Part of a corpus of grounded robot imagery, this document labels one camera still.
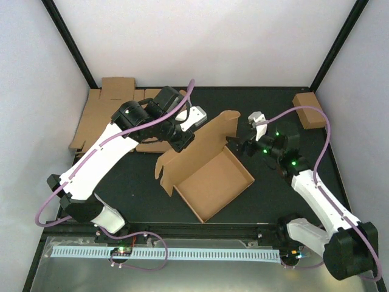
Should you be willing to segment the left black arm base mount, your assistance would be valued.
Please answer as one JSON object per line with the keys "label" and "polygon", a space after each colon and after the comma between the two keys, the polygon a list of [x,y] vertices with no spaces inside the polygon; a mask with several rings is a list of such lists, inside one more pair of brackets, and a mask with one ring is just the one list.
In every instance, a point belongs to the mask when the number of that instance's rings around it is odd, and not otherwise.
{"label": "left black arm base mount", "polygon": [[[122,227],[118,232],[112,234],[115,237],[123,237],[128,234],[132,234],[140,231],[149,231],[149,226],[144,223],[128,223]],[[123,238],[123,239],[113,239],[108,237],[101,229],[97,230],[97,233],[94,238],[94,243],[104,243],[108,246],[117,246],[117,245],[131,245],[131,244],[146,244],[147,240],[151,238],[151,235],[141,233],[133,237]]]}

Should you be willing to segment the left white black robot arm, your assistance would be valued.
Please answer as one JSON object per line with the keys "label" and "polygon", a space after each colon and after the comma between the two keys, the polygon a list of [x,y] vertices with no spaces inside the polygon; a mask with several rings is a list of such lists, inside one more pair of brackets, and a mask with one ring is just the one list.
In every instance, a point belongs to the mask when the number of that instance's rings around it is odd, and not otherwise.
{"label": "left white black robot arm", "polygon": [[95,188],[124,155],[149,138],[168,142],[176,152],[193,141],[190,127],[195,124],[195,114],[188,100],[194,83],[190,81],[186,95],[165,86],[153,99],[123,103],[84,156],[62,175],[50,178],[54,194],[69,216],[105,229],[117,243],[129,239],[131,229],[125,219]]}

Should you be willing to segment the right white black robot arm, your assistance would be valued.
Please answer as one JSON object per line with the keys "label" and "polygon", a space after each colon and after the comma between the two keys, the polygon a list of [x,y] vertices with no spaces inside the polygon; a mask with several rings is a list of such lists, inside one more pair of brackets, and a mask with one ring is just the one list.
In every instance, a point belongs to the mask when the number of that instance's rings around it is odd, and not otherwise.
{"label": "right white black robot arm", "polygon": [[283,245],[299,242],[318,254],[329,273],[337,280],[378,272],[378,234],[376,227],[362,223],[349,212],[313,171],[300,154],[300,135],[291,124],[277,126],[269,135],[261,125],[245,138],[227,137],[227,143],[239,155],[262,153],[273,159],[280,176],[316,214],[322,226],[292,214],[279,220],[277,240]]}

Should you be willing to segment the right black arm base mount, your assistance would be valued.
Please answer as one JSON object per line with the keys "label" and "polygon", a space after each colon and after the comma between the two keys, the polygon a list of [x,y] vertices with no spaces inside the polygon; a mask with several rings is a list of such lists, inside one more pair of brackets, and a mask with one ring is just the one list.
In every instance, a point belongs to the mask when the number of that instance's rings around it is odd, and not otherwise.
{"label": "right black arm base mount", "polygon": [[261,225],[256,228],[257,239],[271,246],[288,246],[292,239],[287,231],[291,217],[280,217],[276,223]]}

